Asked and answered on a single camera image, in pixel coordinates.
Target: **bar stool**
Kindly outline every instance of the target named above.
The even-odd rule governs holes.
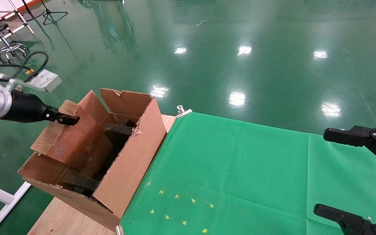
[[[6,60],[1,56],[2,54],[5,54],[5,57],[7,58],[8,63],[12,64],[13,63],[12,59],[9,58],[8,54],[10,53],[13,57],[16,57],[17,54],[15,53],[15,51],[18,51],[18,52],[21,52],[24,58],[26,58],[27,57],[26,51],[28,51],[28,48],[21,43],[9,44],[4,38],[4,36],[1,34],[2,31],[6,30],[6,28],[8,28],[7,23],[0,23],[0,39],[5,44],[4,47],[0,48],[0,61],[3,63],[6,62]]]

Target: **black cable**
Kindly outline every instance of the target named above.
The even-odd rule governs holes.
[[[21,65],[19,65],[19,64],[0,64],[0,67],[14,67],[14,68],[18,68],[18,67],[21,67]],[[31,68],[29,68],[27,66],[22,67],[21,70],[23,70],[23,69],[26,69],[26,70],[29,70],[29,71],[34,71],[33,69],[31,69]],[[1,82],[8,82],[9,79],[0,79],[0,81]]]
[[[33,55],[36,55],[36,54],[42,54],[42,55],[44,55],[44,56],[46,57],[46,59],[44,60],[43,64],[40,66],[40,68],[39,68],[37,71],[35,71],[31,76],[29,76],[26,80],[24,80],[24,82],[28,82],[28,81],[30,81],[33,77],[35,77],[37,74],[39,74],[40,71],[42,71],[42,69],[46,66],[47,61],[49,61],[49,56],[47,55],[46,52],[37,51],[37,52],[33,52],[33,53],[31,53],[31,54],[30,54],[30,55],[29,55],[29,56],[23,61],[23,63],[21,64],[21,67],[18,69],[18,71],[17,71],[12,77],[13,77],[13,78],[16,78],[16,77],[20,74],[21,70],[22,70],[23,68],[25,68],[25,64],[27,63],[27,61],[28,61]]]
[[[21,67],[19,64],[0,64],[0,67]],[[34,71],[33,69],[30,69],[29,67],[24,66],[24,69]]]

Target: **green epoxy floor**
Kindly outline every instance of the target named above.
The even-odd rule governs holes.
[[[168,115],[182,104],[308,133],[376,126],[376,0],[52,0],[47,6],[69,15],[58,26],[30,22],[35,36],[23,29],[17,39],[46,51],[46,68],[63,80],[51,94],[34,92],[53,106],[108,87],[155,95]],[[16,171],[45,125],[0,121],[0,188],[14,193],[21,185]],[[50,200],[32,188],[0,234],[26,234]]]

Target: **cardboard box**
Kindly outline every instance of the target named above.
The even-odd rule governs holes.
[[[31,147],[36,152],[18,172],[33,186],[115,231],[166,130],[155,98],[113,89],[100,92],[109,112],[93,91],[79,104],[65,101],[60,111],[81,119],[75,126],[49,123]],[[73,192],[63,177],[69,173],[92,177],[99,170],[112,150],[103,126],[120,119],[136,123],[124,148],[91,197]]]

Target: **green cloth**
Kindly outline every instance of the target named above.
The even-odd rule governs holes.
[[[191,113],[176,120],[121,224],[126,235],[341,235],[314,215],[318,203],[376,223],[376,156],[320,135]]]

